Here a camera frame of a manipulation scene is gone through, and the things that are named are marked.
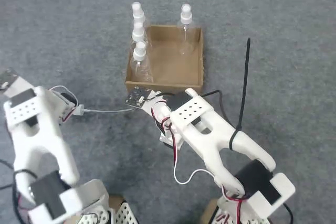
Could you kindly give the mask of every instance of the red and white wire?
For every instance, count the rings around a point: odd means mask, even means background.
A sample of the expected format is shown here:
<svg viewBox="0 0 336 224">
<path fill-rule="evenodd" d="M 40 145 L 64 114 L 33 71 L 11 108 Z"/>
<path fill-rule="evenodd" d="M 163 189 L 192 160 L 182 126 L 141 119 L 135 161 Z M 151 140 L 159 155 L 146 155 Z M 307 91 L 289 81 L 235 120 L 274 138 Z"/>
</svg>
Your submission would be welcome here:
<svg viewBox="0 0 336 224">
<path fill-rule="evenodd" d="M 174 149 L 174 170 L 173 170 L 173 173 L 174 173 L 174 179 L 175 179 L 175 181 L 176 181 L 178 184 L 180 184 L 180 185 L 186 185 L 186 184 L 188 184 L 188 183 L 192 180 L 192 178 L 194 177 L 194 175 L 195 175 L 196 173 L 198 173 L 198 172 L 205 172 L 205 173 L 208 173 L 208 174 L 211 175 L 213 178 L 215 178 L 215 176 L 214 176 L 211 172 L 209 172 L 208 170 L 205 170 L 205 169 L 197 169 L 197 170 L 195 170 L 195 171 L 193 171 L 193 172 L 191 173 L 189 179 L 186 180 L 185 182 L 181 182 L 181 181 L 178 180 L 178 178 L 176 177 L 177 146 L 176 146 L 175 136 L 174 136 L 174 133 L 173 133 L 173 131 L 172 131 L 171 128 L 172 128 L 172 124 L 169 125 L 169 131 L 170 131 L 170 133 L 171 133 L 171 135 L 172 135 L 172 140 L 173 140 L 173 149 Z"/>
</svg>

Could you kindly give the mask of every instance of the white wire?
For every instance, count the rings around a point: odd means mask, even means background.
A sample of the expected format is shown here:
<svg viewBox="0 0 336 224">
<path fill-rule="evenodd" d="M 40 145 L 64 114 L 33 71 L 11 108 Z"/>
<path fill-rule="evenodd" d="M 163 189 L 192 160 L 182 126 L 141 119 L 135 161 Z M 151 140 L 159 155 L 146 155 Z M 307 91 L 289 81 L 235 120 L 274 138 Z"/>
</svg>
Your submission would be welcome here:
<svg viewBox="0 0 336 224">
<path fill-rule="evenodd" d="M 176 178 L 177 150 L 176 150 L 176 154 L 175 154 L 175 156 L 176 156 L 176 161 L 175 161 L 175 164 L 174 164 L 174 178 L 175 178 L 176 182 L 179 183 L 180 185 L 186 185 L 186 184 L 188 184 L 188 183 L 192 180 L 192 178 L 194 177 L 194 175 L 195 175 L 196 173 L 198 173 L 198 172 L 205 172 L 205 173 L 208 173 L 208 174 L 211 175 L 213 178 L 215 178 L 215 176 L 214 176 L 211 172 L 209 172 L 208 170 L 205 170 L 205 169 L 197 169 L 197 170 L 195 170 L 195 171 L 193 171 L 193 172 L 191 173 L 191 175 L 190 175 L 190 177 L 189 177 L 189 179 L 188 179 L 187 181 L 185 181 L 185 182 L 181 182 L 181 181 L 179 181 L 179 180 Z"/>
<path fill-rule="evenodd" d="M 119 113 L 119 112 L 126 112 L 131 111 L 134 109 L 124 109 L 124 110 L 89 110 L 89 109 L 83 109 L 84 112 L 99 112 L 99 113 Z"/>
<path fill-rule="evenodd" d="M 75 96 L 74 93 L 72 93 L 67 87 L 63 86 L 63 85 L 57 85 L 57 86 L 53 86 L 52 88 L 50 88 L 49 90 L 54 90 L 55 88 L 64 88 L 66 91 L 68 91 L 75 99 L 76 99 L 76 106 L 79 105 L 79 102 L 78 102 L 78 99 L 77 97 Z"/>
</svg>

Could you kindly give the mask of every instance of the black wire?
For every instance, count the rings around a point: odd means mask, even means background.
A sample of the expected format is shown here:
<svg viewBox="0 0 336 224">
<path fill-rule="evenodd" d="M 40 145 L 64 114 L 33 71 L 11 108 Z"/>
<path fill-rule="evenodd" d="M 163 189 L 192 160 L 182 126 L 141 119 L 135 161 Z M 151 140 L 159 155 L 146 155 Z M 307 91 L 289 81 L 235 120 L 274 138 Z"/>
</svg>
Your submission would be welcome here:
<svg viewBox="0 0 336 224">
<path fill-rule="evenodd" d="M 9 169 L 13 170 L 13 166 L 9 162 L 7 162 L 7 161 L 5 161 L 3 159 L 0 159 L 0 163 L 3 164 L 3 165 L 5 165 L 5 166 L 7 166 Z M 4 189 L 7 189 L 7 188 L 10 188 L 11 186 L 12 186 L 12 184 L 1 186 L 0 187 L 0 191 L 4 190 Z"/>
<path fill-rule="evenodd" d="M 13 184 L 8 184 L 5 186 L 0 187 L 0 191 L 12 187 Z"/>
<path fill-rule="evenodd" d="M 168 93 L 168 92 L 164 92 L 164 93 L 159 93 L 159 94 L 156 94 L 155 96 L 153 96 L 152 98 L 149 98 L 149 99 L 144 99 L 145 101 L 152 101 L 154 98 L 156 97 L 162 97 L 164 95 L 175 95 L 173 93 Z"/>
<path fill-rule="evenodd" d="M 245 71 L 244 71 L 244 84 L 243 84 L 243 96 L 241 98 L 241 105 L 240 105 L 240 113 L 239 113 L 239 120 L 236 127 L 235 132 L 232 134 L 230 141 L 229 141 L 229 148 L 232 151 L 232 144 L 235 136 L 237 133 L 242 129 L 242 121 L 243 121 L 243 113 L 244 113 L 244 107 L 245 107 L 245 97 L 246 97 L 246 89 L 247 89 L 247 76 L 248 76 L 248 62 L 250 58 L 250 44 L 251 39 L 247 39 L 247 47 L 246 47 L 246 58 L 245 58 Z"/>
<path fill-rule="evenodd" d="M 201 97 L 207 97 L 208 95 L 212 95 L 212 94 L 216 94 L 216 93 L 219 94 L 219 107 L 221 109 L 222 116 L 225 119 L 225 121 L 228 122 L 232 126 L 232 124 L 231 124 L 231 122 L 230 122 L 229 118 L 227 117 L 227 115 L 225 113 L 225 110 L 224 110 L 223 93 L 221 92 L 221 90 L 214 90 L 214 91 L 206 93 L 206 94 L 201 94 Z"/>
<path fill-rule="evenodd" d="M 289 216 L 290 216 L 290 222 L 289 223 L 293 224 L 294 223 L 294 216 L 293 216 L 292 210 L 290 210 L 289 206 L 286 203 L 284 203 L 284 207 L 288 211 Z"/>
<path fill-rule="evenodd" d="M 13 166 L 9 162 L 7 162 L 7 161 L 5 161 L 3 159 L 0 159 L 0 163 L 2 163 L 3 165 L 7 166 L 9 169 L 13 170 Z"/>
</svg>

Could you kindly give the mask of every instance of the black cable tie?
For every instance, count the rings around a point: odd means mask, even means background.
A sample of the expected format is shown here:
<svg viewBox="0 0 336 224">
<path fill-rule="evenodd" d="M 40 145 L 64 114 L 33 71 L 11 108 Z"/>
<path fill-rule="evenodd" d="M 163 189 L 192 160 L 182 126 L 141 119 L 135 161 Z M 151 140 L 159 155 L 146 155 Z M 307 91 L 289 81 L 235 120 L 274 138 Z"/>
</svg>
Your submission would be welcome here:
<svg viewBox="0 0 336 224">
<path fill-rule="evenodd" d="M 33 173 L 32 171 L 28 170 L 28 169 L 21 169 L 21 170 L 16 170 L 14 172 L 14 178 L 17 174 L 19 173 L 28 173 L 30 176 L 34 177 L 35 179 L 37 179 L 37 175 L 35 173 Z"/>
</svg>

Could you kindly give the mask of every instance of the cardboard base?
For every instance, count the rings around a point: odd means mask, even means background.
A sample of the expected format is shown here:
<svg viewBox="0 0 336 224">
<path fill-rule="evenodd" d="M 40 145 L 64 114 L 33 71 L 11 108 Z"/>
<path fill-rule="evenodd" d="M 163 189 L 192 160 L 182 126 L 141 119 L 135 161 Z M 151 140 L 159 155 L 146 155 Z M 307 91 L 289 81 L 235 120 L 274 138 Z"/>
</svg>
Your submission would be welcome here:
<svg viewBox="0 0 336 224">
<path fill-rule="evenodd" d="M 218 199 L 212 199 L 209 204 L 207 205 L 205 211 L 203 212 L 200 223 L 199 224 L 209 224 L 212 215 L 214 214 L 216 207 L 217 207 Z"/>
<path fill-rule="evenodd" d="M 124 198 L 120 195 L 110 195 L 109 206 L 117 212 L 123 201 Z M 66 220 L 64 224 L 76 224 L 80 218 L 80 216 L 72 216 L 70 219 Z"/>
</svg>

